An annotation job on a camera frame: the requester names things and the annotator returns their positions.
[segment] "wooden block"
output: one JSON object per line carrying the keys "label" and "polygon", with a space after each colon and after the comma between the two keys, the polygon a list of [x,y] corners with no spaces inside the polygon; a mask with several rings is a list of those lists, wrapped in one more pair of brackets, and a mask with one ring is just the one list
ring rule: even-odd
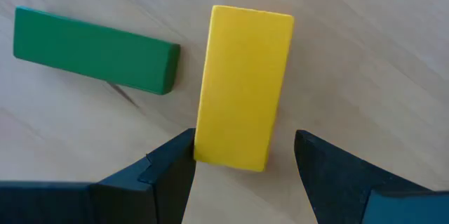
{"label": "wooden block", "polygon": [[14,56],[89,77],[165,94],[180,47],[137,34],[35,11],[15,10]]}
{"label": "wooden block", "polygon": [[213,7],[196,160],[264,170],[293,22],[290,15]]}

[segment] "table surface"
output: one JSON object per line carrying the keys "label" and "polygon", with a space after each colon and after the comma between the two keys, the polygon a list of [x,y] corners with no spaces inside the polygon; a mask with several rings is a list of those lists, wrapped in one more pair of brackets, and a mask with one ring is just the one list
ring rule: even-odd
{"label": "table surface", "polygon": [[[184,223],[315,223],[296,129],[449,189],[449,0],[0,0],[0,179],[97,181],[195,127],[214,4],[292,14],[295,33],[267,170],[198,163]],[[18,5],[181,44],[174,91],[15,59]]]}

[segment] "yellow block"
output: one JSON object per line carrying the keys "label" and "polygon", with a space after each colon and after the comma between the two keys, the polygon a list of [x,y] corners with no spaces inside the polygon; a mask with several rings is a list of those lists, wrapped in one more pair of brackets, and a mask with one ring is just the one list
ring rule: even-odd
{"label": "yellow block", "polygon": [[213,6],[194,158],[263,171],[293,16]]}

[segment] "green block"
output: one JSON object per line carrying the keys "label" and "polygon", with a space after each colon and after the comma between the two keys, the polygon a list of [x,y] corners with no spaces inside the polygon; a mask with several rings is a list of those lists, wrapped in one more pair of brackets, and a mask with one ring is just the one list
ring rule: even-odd
{"label": "green block", "polygon": [[180,46],[17,7],[14,56],[156,94],[171,91]]}

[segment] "wooden table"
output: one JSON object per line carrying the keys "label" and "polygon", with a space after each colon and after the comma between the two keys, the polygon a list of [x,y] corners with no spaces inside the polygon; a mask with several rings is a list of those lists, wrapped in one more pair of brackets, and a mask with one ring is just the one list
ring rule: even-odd
{"label": "wooden table", "polygon": [[[97,181],[195,127],[213,4],[292,14],[295,33],[267,170],[198,163],[184,223],[315,223],[296,129],[449,189],[449,0],[0,0],[0,179]],[[174,91],[16,60],[17,5],[182,44]]]}

